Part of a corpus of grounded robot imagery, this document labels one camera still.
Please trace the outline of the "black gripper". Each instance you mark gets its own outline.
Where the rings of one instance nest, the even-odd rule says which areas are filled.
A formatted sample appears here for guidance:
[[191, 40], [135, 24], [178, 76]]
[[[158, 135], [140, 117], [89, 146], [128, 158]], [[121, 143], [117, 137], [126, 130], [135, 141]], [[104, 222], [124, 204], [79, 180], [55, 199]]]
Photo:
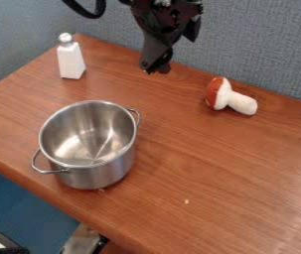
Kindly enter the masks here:
[[202, 0], [132, 0], [131, 14], [143, 29], [143, 48], [139, 67], [148, 74], [171, 70], [172, 50], [163, 43], [180, 37], [196, 40], [203, 14]]

